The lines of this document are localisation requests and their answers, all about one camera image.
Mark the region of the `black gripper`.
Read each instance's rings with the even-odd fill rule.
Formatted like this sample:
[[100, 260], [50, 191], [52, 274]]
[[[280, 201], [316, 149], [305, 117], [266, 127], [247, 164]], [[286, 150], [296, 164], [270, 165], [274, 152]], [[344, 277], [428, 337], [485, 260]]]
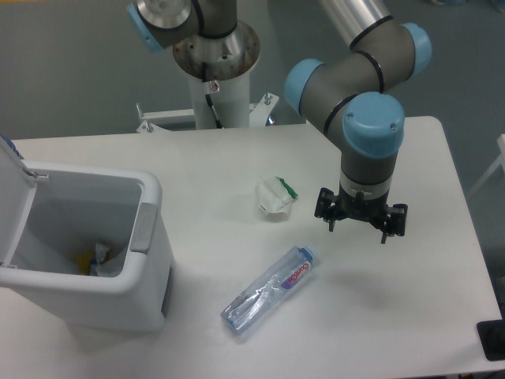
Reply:
[[380, 197], [368, 199], [364, 194], [351, 195], [342, 186], [339, 195], [325, 187], [320, 189], [316, 201], [314, 216], [328, 224], [328, 230], [333, 232], [335, 223], [344, 219], [370, 222], [375, 229], [382, 232], [381, 244], [389, 237], [403, 237], [406, 233], [407, 204], [387, 206], [386, 192]]

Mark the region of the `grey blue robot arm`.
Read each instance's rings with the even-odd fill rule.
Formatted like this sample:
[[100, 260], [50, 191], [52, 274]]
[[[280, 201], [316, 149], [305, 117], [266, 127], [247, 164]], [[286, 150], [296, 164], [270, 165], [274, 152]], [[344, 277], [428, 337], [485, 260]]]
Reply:
[[[315, 215], [329, 226], [369, 223], [384, 238], [402, 236], [408, 208], [387, 196], [405, 113], [388, 90], [430, 63], [423, 28], [399, 24], [381, 1], [325, 1], [350, 49], [339, 63], [299, 62], [287, 75], [287, 103], [341, 152], [339, 189], [322, 189]], [[260, 55], [256, 32], [238, 19], [235, 1], [134, 1], [127, 13], [150, 51], [171, 49], [193, 88], [200, 129], [247, 127], [249, 72]]]

